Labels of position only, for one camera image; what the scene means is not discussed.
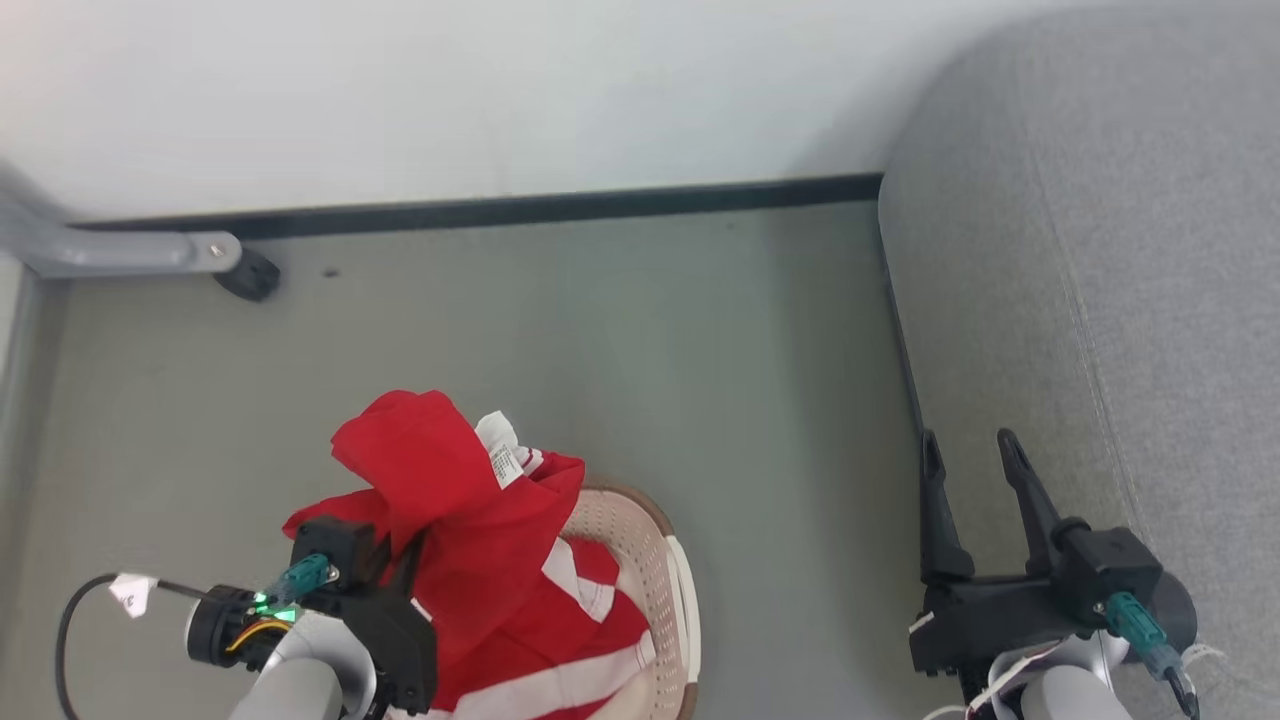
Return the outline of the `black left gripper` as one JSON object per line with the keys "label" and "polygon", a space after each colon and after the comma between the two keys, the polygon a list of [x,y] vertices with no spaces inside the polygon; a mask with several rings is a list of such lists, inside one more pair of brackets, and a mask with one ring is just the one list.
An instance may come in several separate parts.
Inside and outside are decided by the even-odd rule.
{"label": "black left gripper", "polygon": [[340,600],[340,620],[369,652],[375,667],[372,707],[366,719],[398,708],[425,714],[438,688],[436,633],[413,605],[425,536],[413,536],[397,559],[397,591],[362,588]]}

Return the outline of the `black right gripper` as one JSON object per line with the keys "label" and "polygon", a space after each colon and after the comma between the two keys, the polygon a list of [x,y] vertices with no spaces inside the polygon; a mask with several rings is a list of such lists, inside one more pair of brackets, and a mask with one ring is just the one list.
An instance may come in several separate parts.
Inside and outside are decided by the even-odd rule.
{"label": "black right gripper", "polygon": [[946,495],[946,468],[933,430],[920,446],[919,518],[922,611],[909,632],[911,664],[927,676],[957,676],[974,691],[1001,653],[1087,635],[1101,615],[1068,602],[1053,584],[1053,543],[1061,521],[1014,430],[996,436],[1004,475],[1018,497],[1029,557],[1028,577],[974,577],[975,564],[959,539]]}

